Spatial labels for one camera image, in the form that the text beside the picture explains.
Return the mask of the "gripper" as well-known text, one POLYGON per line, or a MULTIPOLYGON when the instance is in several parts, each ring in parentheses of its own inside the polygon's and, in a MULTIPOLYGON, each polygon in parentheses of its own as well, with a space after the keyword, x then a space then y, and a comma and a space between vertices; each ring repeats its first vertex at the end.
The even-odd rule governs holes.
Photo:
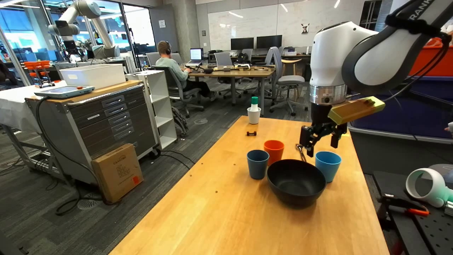
POLYGON ((342 135, 347 133, 348 125, 336 124, 328 117, 332 105, 311 103, 311 125, 302 126, 300 131, 299 144, 307 151, 307 156, 314 156, 316 143, 324 136, 332 135, 331 147, 338 148, 342 135))

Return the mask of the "light blue cup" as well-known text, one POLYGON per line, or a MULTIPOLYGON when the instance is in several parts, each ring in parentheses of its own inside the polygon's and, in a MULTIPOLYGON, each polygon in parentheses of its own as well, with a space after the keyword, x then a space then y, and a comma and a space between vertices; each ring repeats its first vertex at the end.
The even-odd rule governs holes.
POLYGON ((315 154, 315 166, 322 172, 327 183, 334 180, 341 162, 340 155, 334 152, 320 151, 315 154))

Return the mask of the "orange cup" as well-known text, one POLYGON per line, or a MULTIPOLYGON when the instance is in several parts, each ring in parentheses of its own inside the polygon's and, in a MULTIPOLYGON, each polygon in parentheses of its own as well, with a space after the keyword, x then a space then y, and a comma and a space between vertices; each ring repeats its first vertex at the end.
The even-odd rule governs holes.
POLYGON ((265 141, 264 149, 269 154, 268 166, 282 159, 284 148, 284 143, 279 140, 265 141))

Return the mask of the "dark blue cup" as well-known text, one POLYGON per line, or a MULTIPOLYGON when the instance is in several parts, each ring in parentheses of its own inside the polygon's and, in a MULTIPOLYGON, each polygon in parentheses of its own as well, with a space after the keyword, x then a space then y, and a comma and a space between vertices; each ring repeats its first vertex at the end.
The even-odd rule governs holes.
POLYGON ((266 175, 270 155, 263 150, 252 150, 247 153, 247 163, 250 177, 261 180, 266 175))

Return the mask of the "white cup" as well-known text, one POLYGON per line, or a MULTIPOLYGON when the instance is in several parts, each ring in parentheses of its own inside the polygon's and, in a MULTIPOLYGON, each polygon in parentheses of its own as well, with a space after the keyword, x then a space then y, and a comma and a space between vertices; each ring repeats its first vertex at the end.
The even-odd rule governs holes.
POLYGON ((261 116, 261 108, 259 107, 249 107, 247 109, 248 121, 249 124, 256 125, 259 123, 261 116))

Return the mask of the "grey office chair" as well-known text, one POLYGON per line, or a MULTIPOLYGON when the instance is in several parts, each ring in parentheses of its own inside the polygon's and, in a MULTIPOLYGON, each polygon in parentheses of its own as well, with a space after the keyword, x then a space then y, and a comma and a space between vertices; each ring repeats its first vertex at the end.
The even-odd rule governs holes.
POLYGON ((283 59, 279 48, 273 46, 270 48, 272 60, 275 65, 275 74, 271 79, 272 95, 270 112, 273 113, 276 108, 287 106, 291 116, 296 116, 294 106, 303 106, 299 102, 301 97, 301 86, 305 84, 305 79, 300 75, 284 75, 283 59))

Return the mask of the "wooden stool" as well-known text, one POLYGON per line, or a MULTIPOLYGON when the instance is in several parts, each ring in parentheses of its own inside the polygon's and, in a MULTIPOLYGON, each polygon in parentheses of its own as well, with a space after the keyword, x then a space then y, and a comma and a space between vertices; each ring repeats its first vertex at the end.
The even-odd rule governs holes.
POLYGON ((298 75, 297 73, 297 64, 301 62, 301 58, 298 59, 282 59, 282 64, 283 64, 283 69, 282 69, 282 75, 283 76, 288 76, 288 75, 298 75))

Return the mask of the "whiteboard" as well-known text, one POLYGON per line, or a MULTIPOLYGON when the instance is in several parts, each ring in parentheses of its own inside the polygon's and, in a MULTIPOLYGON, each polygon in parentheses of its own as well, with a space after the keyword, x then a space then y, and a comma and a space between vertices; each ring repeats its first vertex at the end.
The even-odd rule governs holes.
POLYGON ((228 1, 229 7, 207 11, 205 30, 212 50, 230 50, 231 39, 281 35, 283 46, 311 46, 321 29, 341 22, 359 24, 365 0, 265 0, 258 6, 241 8, 241 0, 228 1))

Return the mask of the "black perforated board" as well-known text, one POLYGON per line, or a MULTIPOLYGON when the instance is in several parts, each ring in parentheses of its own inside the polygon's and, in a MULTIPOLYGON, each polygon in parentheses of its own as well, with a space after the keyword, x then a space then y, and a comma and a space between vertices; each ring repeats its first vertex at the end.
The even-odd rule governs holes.
POLYGON ((453 216, 445 214, 443 208, 435 208, 425 202, 427 216, 412 214, 409 209, 393 206, 381 197, 395 198, 416 203, 406 191, 404 175, 375 171, 373 179, 378 189, 378 220, 383 230, 394 230, 398 240, 391 248, 393 255, 453 255, 453 216))

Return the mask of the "laptop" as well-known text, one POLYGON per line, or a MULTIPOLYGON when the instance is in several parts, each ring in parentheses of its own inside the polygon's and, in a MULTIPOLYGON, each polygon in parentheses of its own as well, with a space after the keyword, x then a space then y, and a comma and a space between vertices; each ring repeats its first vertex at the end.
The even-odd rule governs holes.
POLYGON ((201 66, 204 59, 203 48, 191 48, 189 52, 190 60, 185 64, 185 66, 192 68, 201 66))

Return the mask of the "white shelf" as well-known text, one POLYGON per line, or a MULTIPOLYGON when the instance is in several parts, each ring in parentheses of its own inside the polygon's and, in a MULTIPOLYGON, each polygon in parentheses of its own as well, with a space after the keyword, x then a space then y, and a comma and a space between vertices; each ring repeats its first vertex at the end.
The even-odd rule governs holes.
POLYGON ((128 80, 139 80, 144 85, 149 111, 153 121, 154 134, 160 144, 160 150, 166 150, 177 141, 175 121, 165 72, 162 70, 144 70, 126 74, 128 80))

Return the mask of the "cardboard box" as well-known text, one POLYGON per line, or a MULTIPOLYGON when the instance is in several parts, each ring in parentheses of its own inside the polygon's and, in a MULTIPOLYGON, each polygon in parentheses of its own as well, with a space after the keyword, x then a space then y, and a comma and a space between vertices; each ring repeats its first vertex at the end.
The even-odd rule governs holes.
POLYGON ((107 203, 120 201, 144 180, 133 144, 124 144, 92 160, 94 173, 107 203))

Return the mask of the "grey tool cabinet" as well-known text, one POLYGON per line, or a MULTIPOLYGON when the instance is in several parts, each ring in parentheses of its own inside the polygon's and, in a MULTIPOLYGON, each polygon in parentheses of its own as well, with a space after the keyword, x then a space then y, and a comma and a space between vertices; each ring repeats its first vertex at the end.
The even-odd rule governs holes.
MULTIPOLYGON (((55 104, 51 112, 59 112, 54 120, 62 134, 50 137, 44 128, 44 140, 64 176, 95 185, 92 160, 126 143, 133 144, 139 159, 160 148, 144 92, 141 81, 130 80, 78 97, 48 99, 55 104)), ((34 101, 41 121, 42 103, 34 101)))

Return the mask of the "white plastic bin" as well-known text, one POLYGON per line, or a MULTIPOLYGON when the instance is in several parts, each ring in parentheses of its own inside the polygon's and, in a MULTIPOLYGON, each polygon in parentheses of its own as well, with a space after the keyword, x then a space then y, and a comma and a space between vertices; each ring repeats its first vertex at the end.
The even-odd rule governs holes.
POLYGON ((60 73, 68 86, 94 86, 95 89, 101 89, 126 82, 123 66, 119 63, 65 68, 60 73))

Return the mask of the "teach pendant tablet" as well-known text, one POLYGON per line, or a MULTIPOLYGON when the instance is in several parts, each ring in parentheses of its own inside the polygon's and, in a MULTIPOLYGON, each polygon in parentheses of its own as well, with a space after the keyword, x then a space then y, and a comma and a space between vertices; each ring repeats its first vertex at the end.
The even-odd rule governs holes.
POLYGON ((63 86, 34 92, 34 94, 39 97, 65 99, 91 93, 94 89, 94 86, 63 86))

